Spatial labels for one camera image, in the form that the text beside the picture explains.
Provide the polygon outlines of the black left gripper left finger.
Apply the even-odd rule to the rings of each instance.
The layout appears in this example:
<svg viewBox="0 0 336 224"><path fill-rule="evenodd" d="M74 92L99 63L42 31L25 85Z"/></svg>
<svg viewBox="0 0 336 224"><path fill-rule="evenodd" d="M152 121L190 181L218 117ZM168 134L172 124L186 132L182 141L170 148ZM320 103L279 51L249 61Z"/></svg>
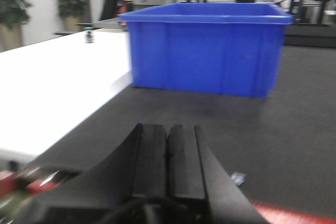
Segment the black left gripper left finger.
<svg viewBox="0 0 336 224"><path fill-rule="evenodd" d="M166 203L165 130L138 124L100 163L34 199L34 223L159 223Z"/></svg>

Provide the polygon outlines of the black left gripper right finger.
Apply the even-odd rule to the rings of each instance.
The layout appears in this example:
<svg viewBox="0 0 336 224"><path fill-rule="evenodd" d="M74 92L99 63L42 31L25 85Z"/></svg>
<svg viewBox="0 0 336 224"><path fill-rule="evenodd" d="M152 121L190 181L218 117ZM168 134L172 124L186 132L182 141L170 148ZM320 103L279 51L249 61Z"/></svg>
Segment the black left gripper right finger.
<svg viewBox="0 0 336 224"><path fill-rule="evenodd" d="M202 128L175 125L170 153L170 196L187 207L193 223L267 223L222 167Z"/></svg>

